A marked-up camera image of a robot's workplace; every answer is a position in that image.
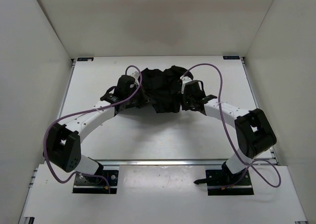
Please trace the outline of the black pleated skirt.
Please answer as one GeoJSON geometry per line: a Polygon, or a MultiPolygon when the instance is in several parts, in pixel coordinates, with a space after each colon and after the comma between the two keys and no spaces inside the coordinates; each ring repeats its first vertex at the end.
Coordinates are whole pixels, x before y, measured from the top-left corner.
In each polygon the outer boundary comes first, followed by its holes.
{"type": "Polygon", "coordinates": [[[178,113],[182,96],[182,81],[180,77],[187,69],[171,66],[164,71],[148,68],[141,71],[141,89],[134,98],[136,108],[152,106],[156,113],[178,113]]]}

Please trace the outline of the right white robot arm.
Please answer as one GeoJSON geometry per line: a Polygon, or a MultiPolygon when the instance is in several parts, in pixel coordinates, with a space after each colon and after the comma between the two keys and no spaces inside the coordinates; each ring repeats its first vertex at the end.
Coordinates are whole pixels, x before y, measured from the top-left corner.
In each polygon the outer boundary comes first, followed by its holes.
{"type": "Polygon", "coordinates": [[[241,171],[276,144],[275,133],[261,109],[251,111],[219,102],[216,96],[205,94],[200,80],[192,80],[188,76],[181,77],[181,94],[183,110],[216,118],[236,131],[238,148],[223,165],[221,178],[224,183],[234,184],[241,171]]]}

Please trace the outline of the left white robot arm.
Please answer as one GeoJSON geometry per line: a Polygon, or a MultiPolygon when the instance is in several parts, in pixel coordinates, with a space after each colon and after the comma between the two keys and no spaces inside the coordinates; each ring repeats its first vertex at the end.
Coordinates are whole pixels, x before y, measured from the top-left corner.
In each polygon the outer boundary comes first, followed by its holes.
{"type": "Polygon", "coordinates": [[[83,174],[93,184],[101,182],[103,166],[82,155],[81,144],[104,122],[126,109],[146,103],[141,83],[139,72],[122,75],[117,85],[109,89],[93,108],[71,114],[72,120],[64,124],[54,122],[44,136],[43,156],[48,167],[51,169],[56,165],[66,173],[83,174]]]}

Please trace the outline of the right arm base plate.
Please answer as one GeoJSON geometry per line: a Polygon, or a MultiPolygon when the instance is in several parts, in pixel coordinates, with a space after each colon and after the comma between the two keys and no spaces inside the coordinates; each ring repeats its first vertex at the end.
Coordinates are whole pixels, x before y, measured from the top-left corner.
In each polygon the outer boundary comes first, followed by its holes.
{"type": "Polygon", "coordinates": [[[206,184],[208,196],[254,195],[248,170],[232,175],[226,168],[208,166],[205,168],[205,177],[195,180],[194,184],[206,184]]]}

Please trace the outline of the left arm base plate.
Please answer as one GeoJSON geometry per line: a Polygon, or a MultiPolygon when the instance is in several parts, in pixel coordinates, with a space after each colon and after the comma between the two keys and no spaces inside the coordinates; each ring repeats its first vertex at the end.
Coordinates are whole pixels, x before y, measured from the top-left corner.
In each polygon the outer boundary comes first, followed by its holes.
{"type": "Polygon", "coordinates": [[[83,175],[76,175],[73,185],[73,193],[76,194],[116,194],[119,170],[103,170],[103,177],[106,178],[109,185],[102,178],[93,178],[83,175]]]}

